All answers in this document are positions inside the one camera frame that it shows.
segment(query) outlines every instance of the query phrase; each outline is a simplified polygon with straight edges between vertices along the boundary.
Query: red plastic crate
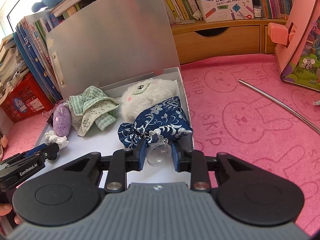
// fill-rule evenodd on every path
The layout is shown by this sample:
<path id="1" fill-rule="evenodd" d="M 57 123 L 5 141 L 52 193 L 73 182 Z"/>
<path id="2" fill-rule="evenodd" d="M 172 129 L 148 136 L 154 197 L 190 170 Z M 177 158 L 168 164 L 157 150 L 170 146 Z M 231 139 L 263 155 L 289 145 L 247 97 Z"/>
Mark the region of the red plastic crate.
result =
<path id="1" fill-rule="evenodd" d="M 31 73 L 7 96 L 1 104 L 7 116 L 16 123 L 29 117 L 50 111 L 53 104 L 42 91 Z"/>

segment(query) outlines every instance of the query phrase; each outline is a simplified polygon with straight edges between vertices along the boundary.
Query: metal straw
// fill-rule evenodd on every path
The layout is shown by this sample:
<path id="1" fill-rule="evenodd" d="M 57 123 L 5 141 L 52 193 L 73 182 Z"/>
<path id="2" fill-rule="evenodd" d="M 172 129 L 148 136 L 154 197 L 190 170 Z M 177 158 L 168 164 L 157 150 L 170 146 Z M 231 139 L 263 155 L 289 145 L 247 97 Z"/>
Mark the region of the metal straw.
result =
<path id="1" fill-rule="evenodd" d="M 293 109 L 291 109 L 290 107 L 286 106 L 284 103 L 280 102 L 279 100 L 273 98 L 271 95 L 268 95 L 267 93 L 261 91 L 260 89 L 257 89 L 256 87 L 248 84 L 247 82 L 244 82 L 243 80 L 239 79 L 239 82 L 244 84 L 245 86 L 257 91 L 258 93 L 264 95 L 265 97 L 269 98 L 270 100 L 274 101 L 275 103 L 277 103 L 279 106 L 282 106 L 284 109 L 286 109 L 287 111 L 289 111 L 291 114 L 295 115 L 296 117 L 298 117 L 301 121 L 303 121 L 305 124 L 309 125 L 313 130 L 315 130 L 318 134 L 320 134 L 320 129 L 318 127 L 316 127 L 313 123 L 311 123 L 309 120 L 307 120 L 306 118 L 304 118 L 301 114 L 298 114 L 296 111 L 294 111 Z"/>

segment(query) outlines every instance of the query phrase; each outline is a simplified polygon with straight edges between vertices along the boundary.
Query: floral handkerchief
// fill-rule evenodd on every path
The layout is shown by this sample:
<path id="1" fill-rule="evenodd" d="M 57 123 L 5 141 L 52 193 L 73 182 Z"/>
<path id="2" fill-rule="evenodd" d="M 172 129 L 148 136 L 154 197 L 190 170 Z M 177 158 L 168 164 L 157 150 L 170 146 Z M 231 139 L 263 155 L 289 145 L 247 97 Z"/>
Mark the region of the floral handkerchief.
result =
<path id="1" fill-rule="evenodd" d="M 120 141 L 131 149 L 141 139 L 146 139 L 150 145 L 164 138 L 170 141 L 192 133 L 179 97 L 169 98 L 142 111 L 134 123 L 122 123 L 118 129 Z"/>

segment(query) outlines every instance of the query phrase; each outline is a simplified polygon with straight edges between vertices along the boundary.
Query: pink carpet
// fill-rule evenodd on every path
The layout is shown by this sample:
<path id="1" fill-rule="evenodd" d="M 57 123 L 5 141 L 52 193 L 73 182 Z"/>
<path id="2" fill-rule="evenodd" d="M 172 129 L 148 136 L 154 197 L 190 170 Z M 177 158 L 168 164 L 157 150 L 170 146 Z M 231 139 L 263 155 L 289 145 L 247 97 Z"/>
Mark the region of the pink carpet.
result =
<path id="1" fill-rule="evenodd" d="M 320 136 L 288 111 L 241 85 L 242 79 L 320 127 L 320 93 L 281 82 L 273 55 L 215 57 L 181 67 L 196 149 L 228 152 L 291 180 L 305 205 L 297 225 L 320 228 Z M 212 184 L 216 185 L 212 174 Z"/>
<path id="2" fill-rule="evenodd" d="M 47 119 L 39 114 L 15 123 L 7 136 L 8 145 L 5 148 L 3 160 L 34 148 Z"/>

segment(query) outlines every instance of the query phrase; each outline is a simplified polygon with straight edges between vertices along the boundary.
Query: purple fuzzy ball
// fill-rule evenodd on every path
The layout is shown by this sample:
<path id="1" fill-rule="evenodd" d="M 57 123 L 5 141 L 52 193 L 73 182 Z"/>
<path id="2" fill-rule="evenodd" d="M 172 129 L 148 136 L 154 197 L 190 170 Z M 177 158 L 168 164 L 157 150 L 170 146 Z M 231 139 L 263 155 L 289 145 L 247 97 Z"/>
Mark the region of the purple fuzzy ball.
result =
<path id="1" fill-rule="evenodd" d="M 69 134 L 70 127 L 70 111 L 63 104 L 60 104 L 53 113 L 53 131 L 59 137 L 63 137 Z"/>

